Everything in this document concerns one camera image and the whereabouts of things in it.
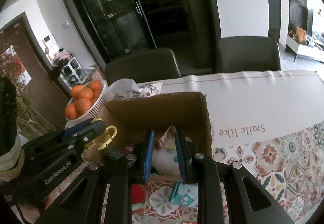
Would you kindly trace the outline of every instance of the silver bolt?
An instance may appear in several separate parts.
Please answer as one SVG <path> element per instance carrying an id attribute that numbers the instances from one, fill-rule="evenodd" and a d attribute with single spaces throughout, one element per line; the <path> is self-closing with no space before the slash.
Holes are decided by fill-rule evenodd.
<path id="1" fill-rule="evenodd" d="M 233 162 L 232 166 L 234 168 L 236 168 L 236 169 L 242 168 L 242 164 L 240 162 L 237 162 L 237 161 Z"/>
<path id="2" fill-rule="evenodd" d="M 195 153 L 195 158 L 196 159 L 203 159 L 205 155 L 203 153 Z"/>
<path id="3" fill-rule="evenodd" d="M 136 158 L 136 155 L 134 155 L 134 154 L 128 154 L 127 156 L 126 156 L 126 159 L 127 160 L 134 160 Z"/>
<path id="4" fill-rule="evenodd" d="M 90 170 L 96 170 L 99 167 L 99 165 L 97 163 L 91 163 L 90 165 L 88 165 L 88 168 Z"/>

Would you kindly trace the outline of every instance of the cartoon character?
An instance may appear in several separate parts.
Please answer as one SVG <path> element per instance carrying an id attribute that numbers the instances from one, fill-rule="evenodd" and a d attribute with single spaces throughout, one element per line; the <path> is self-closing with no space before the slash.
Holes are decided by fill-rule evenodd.
<path id="1" fill-rule="evenodd" d="M 182 206 L 189 206 L 192 202 L 194 201 L 194 199 L 192 197 L 190 197 L 188 194 L 177 194 L 174 199 L 173 199 L 173 203 L 174 204 L 178 204 L 178 205 L 182 205 Z"/>

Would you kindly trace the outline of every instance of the yellow clip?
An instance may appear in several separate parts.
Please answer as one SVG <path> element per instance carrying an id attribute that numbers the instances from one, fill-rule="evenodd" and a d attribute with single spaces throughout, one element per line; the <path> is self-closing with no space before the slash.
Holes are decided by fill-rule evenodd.
<path id="1" fill-rule="evenodd" d="M 102 120 L 102 119 L 101 118 L 94 118 L 91 123 L 94 123 L 94 122 L 96 122 L 98 120 Z M 108 130 L 110 130 L 110 129 L 113 130 L 112 135 L 110 135 L 110 133 L 108 132 Z M 105 134 L 105 140 L 103 141 L 103 143 L 94 144 L 91 141 L 90 143 L 86 144 L 85 147 L 87 149 L 90 149 L 90 146 L 92 146 L 92 145 L 98 145 L 99 146 L 98 150 L 104 149 L 107 145 L 109 145 L 111 143 L 111 141 L 117 135 L 117 128 L 115 126 L 111 125 L 111 126 L 109 126 L 109 127 L 106 128 L 104 134 Z"/>

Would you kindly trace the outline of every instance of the gray chair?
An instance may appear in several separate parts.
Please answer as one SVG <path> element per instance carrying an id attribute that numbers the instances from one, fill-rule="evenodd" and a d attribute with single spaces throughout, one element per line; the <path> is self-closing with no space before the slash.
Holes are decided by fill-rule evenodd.
<path id="1" fill-rule="evenodd" d="M 216 71 L 281 70 L 278 43 L 272 38 L 238 36 L 220 39 L 216 50 Z"/>
<path id="2" fill-rule="evenodd" d="M 108 85 L 130 78 L 136 83 L 180 78 L 174 53 L 169 48 L 137 52 L 107 64 L 105 76 Z"/>

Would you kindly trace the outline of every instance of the patterned tablecloth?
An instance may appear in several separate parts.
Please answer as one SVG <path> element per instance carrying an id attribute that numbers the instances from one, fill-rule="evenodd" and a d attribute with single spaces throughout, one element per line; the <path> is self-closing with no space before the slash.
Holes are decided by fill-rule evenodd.
<path id="1" fill-rule="evenodd" d="M 240 161 L 297 224 L 307 222 L 324 196 L 324 83 L 316 72 L 242 72 L 160 82 L 162 93 L 204 93 L 213 159 Z M 195 224 L 195 209 L 168 201 L 173 185 L 149 181 L 146 202 L 133 207 L 133 223 Z M 225 196 L 223 204 L 228 222 Z"/>

